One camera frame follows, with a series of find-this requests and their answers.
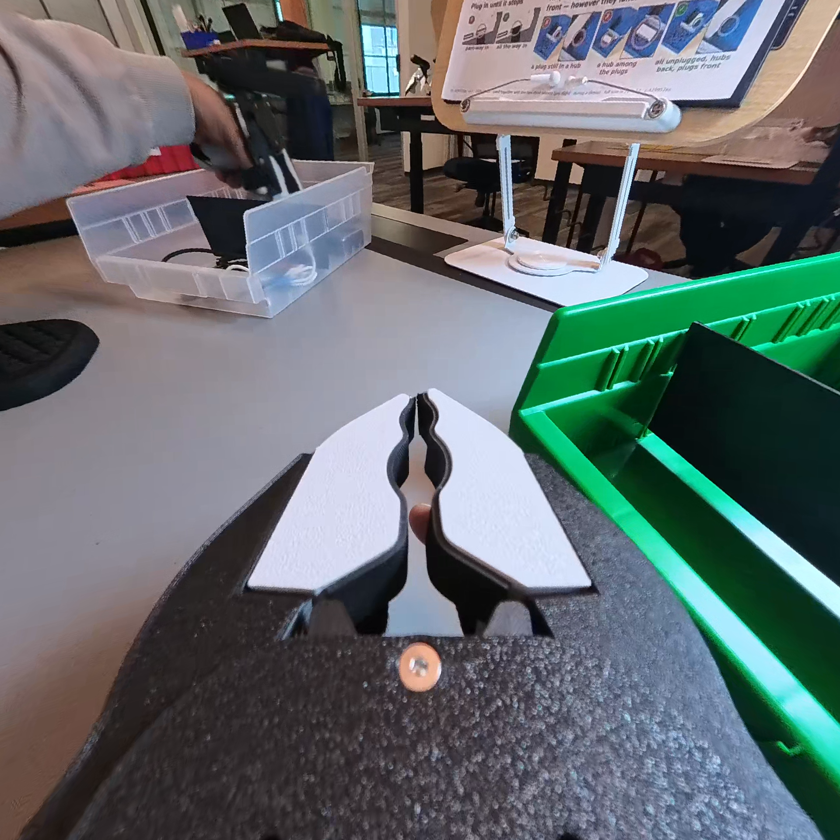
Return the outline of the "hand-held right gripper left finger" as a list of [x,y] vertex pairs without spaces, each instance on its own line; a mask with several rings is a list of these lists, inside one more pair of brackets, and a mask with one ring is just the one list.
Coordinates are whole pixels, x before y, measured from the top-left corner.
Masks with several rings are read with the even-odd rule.
[[398,394],[326,438],[247,580],[256,592],[340,602],[359,634],[385,632],[406,583],[409,468],[416,398]]

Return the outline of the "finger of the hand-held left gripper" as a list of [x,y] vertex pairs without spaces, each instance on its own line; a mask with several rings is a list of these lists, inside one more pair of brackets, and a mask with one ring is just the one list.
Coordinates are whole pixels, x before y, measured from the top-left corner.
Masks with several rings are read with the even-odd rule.
[[294,164],[285,148],[270,154],[270,194],[282,198],[299,193],[303,187]]

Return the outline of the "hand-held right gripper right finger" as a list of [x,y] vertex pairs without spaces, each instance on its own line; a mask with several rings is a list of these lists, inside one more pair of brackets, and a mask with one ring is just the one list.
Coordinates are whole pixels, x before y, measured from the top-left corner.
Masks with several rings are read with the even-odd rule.
[[417,398],[424,468],[435,488],[426,566],[466,636],[551,636],[544,598],[592,580],[509,436],[436,388]]

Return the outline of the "clear plastic bin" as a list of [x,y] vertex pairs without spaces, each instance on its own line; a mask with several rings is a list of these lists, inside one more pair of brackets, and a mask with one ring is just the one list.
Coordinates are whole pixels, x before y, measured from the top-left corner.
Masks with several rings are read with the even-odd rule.
[[351,259],[335,270],[319,270],[315,239],[349,225],[365,228],[365,246],[371,242],[375,165],[293,164],[303,189],[247,211],[244,259],[211,253],[186,197],[256,196],[226,186],[207,170],[82,193],[68,198],[67,207],[103,280],[141,299],[270,319]]

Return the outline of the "green plastic bin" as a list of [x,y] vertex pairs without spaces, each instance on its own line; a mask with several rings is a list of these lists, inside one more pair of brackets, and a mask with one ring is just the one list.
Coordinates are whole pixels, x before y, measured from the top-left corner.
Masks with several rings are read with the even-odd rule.
[[838,583],[649,428],[694,322],[773,358],[800,337],[838,337],[838,254],[558,310],[511,436],[671,585],[765,757],[838,838]]

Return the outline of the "person's left forearm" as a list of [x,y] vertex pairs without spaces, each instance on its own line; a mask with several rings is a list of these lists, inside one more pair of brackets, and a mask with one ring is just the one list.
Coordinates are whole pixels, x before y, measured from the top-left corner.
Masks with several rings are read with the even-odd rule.
[[195,113],[168,58],[115,47],[84,27],[1,16],[1,215],[66,196],[186,145]]

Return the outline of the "person's left hand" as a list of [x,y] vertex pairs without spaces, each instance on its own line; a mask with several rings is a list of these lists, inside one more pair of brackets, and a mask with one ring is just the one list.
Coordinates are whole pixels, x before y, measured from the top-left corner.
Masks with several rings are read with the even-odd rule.
[[216,174],[231,187],[242,186],[242,174],[253,166],[238,122],[224,98],[204,81],[182,72],[192,100],[194,142],[203,152],[216,150],[222,165]]

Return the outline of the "wooden top desk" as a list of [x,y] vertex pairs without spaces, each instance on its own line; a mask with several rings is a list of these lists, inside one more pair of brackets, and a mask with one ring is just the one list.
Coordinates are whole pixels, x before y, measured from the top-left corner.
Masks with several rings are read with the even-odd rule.
[[465,135],[444,126],[435,116],[432,99],[424,97],[368,97],[358,98],[357,104],[367,109],[378,109],[385,130],[407,133],[408,178],[410,209],[412,213],[424,214],[424,156],[423,136],[439,134],[455,136],[457,155],[465,150]]
[[332,107],[316,63],[320,57],[332,61],[339,89],[346,90],[338,40],[293,23],[262,38],[199,37],[196,31],[186,34],[184,57],[195,60],[199,72],[227,100],[238,102],[241,112],[255,105],[260,127],[285,145],[290,158],[334,161]]

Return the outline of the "red plastic bin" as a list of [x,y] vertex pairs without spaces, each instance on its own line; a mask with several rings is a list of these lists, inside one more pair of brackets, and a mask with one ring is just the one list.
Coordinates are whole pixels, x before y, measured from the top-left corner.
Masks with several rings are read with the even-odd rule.
[[200,166],[194,159],[189,145],[162,146],[152,150],[152,154],[143,163],[102,175],[98,178],[98,181],[134,181],[161,175],[191,172],[199,168]]

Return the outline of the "black office chair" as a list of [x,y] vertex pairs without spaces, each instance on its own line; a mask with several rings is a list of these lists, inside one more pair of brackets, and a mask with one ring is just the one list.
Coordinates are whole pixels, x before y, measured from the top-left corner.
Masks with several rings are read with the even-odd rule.
[[[471,156],[457,156],[444,164],[444,175],[461,187],[476,192],[476,207],[482,215],[470,222],[473,227],[501,232],[502,219],[496,217],[497,197],[501,190],[497,136],[472,133],[465,141]],[[513,185],[532,181],[539,158],[539,138],[511,137],[511,182]]]

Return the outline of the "black pouch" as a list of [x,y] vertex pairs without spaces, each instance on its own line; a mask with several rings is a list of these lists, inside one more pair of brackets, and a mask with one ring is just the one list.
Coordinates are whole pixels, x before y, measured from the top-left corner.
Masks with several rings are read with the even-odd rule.
[[85,370],[99,347],[86,324],[68,319],[1,325],[1,410],[56,393]]

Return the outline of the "printed instruction sheet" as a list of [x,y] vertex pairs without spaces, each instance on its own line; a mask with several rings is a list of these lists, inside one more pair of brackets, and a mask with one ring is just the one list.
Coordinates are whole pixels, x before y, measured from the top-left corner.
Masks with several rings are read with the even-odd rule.
[[737,108],[805,2],[463,2],[441,96]]

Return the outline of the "wooden instruction board stand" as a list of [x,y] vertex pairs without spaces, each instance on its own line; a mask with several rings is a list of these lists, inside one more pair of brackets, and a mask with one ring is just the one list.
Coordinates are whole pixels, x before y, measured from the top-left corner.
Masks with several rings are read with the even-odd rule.
[[[515,291],[560,306],[611,298],[637,287],[648,273],[616,261],[621,227],[637,168],[640,144],[663,140],[688,146],[727,138],[776,110],[809,70],[838,15],[838,2],[805,2],[782,47],[772,50],[737,108],[687,107],[646,92],[593,101],[552,95],[547,101],[442,99],[449,54],[463,2],[432,2],[437,57],[435,116],[452,130],[497,136],[503,230],[488,244],[447,257],[447,263]],[[511,137],[557,133],[563,139],[613,140],[625,146],[616,207],[606,246],[597,254],[562,248],[517,231],[511,182]]]

